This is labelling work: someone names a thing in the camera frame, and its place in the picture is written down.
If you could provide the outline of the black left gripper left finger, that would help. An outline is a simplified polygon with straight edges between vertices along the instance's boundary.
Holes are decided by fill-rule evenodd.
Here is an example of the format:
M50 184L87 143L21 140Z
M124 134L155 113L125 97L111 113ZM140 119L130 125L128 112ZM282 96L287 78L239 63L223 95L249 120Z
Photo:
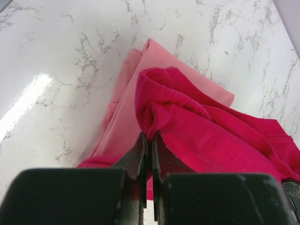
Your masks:
M108 168L44 168L19 173L0 207L3 225L141 225L147 206L148 141Z

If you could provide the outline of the magenta t-shirt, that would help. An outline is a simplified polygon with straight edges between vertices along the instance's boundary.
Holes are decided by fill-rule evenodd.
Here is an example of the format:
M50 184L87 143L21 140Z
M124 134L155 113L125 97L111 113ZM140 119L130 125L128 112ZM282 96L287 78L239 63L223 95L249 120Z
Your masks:
M138 131L160 132L169 148L199 173L267 173L300 179L300 151L277 120L235 111L197 89L177 68L150 68L137 79Z

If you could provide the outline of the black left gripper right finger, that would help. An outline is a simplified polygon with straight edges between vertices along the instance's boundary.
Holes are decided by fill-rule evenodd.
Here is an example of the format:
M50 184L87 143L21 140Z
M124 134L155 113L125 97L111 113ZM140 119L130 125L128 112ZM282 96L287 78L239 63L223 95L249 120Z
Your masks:
M283 184L263 173L197 173L152 140L154 219L160 225L297 225Z

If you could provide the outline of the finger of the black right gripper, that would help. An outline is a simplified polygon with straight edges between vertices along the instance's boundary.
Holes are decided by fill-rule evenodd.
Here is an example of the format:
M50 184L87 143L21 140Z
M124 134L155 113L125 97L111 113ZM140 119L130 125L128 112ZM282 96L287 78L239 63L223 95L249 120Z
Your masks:
M292 179L282 181L285 194L294 213L300 212L300 183Z

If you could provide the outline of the light pink t-shirt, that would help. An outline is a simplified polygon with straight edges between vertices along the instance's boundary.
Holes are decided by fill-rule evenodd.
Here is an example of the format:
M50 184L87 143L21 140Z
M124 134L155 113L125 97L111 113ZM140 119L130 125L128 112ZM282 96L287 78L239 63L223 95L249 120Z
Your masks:
M212 99L226 106L232 105L234 94L202 76L150 38L143 50L133 48L125 58L100 125L97 143L89 158L79 167L110 167L133 147L141 131L134 107L138 75L144 69L167 67L178 68L195 87Z

